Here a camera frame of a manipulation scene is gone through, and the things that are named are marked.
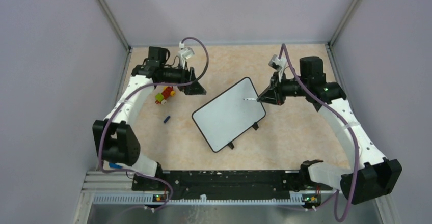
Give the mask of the black framed whiteboard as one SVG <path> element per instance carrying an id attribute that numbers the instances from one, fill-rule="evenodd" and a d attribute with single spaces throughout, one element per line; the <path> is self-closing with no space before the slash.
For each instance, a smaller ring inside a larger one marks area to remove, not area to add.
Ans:
<path id="1" fill-rule="evenodd" d="M 266 116 L 264 106 L 243 100 L 257 97 L 252 80 L 244 77 L 192 113 L 192 120 L 212 152 L 233 149 L 233 141 L 239 136 L 250 128 L 258 130 L 258 122 Z"/>

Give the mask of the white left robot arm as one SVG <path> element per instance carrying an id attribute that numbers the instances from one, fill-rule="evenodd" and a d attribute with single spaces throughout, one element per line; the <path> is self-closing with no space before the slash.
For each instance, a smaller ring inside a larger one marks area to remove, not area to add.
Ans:
<path id="1" fill-rule="evenodd" d="M 157 172 L 158 163 L 141 152 L 141 146 L 132 126 L 147 97 L 157 86 L 178 87 L 186 95 L 204 95 L 206 90 L 198 83 L 193 67 L 187 60 L 194 56 L 190 47 L 180 45 L 177 67 L 166 64 L 170 52 L 166 48 L 149 47 L 143 64 L 133 68 L 128 85 L 113 110 L 92 126 L 99 162 L 120 165 L 144 177 L 151 190 L 163 185 L 163 176 Z"/>

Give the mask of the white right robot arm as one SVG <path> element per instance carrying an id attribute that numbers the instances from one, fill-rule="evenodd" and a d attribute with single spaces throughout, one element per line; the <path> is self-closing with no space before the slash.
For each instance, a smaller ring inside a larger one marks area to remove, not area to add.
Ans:
<path id="1" fill-rule="evenodd" d="M 305 97 L 326 120 L 349 159 L 349 169 L 322 160 L 301 164 L 299 184 L 313 189 L 318 183 L 335 188 L 356 205 L 392 192 L 402 166 L 388 159 L 368 137 L 351 110 L 344 90 L 337 82 L 327 82 L 321 58 L 300 59 L 298 78 L 288 79 L 286 58 L 274 55 L 269 66 L 275 69 L 269 86 L 258 102 L 283 105 L 286 97 Z"/>

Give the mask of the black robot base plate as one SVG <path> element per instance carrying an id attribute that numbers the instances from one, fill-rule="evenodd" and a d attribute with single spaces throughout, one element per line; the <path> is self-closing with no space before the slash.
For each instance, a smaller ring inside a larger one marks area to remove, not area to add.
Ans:
<path id="1" fill-rule="evenodd" d="M 217 188 L 263 188 L 271 192 L 330 190 L 328 186 L 304 179 L 297 170 L 233 170 L 233 171 L 157 171 L 159 182 L 134 175 L 132 190 L 167 190 L 169 183 L 175 192 L 204 192 Z"/>

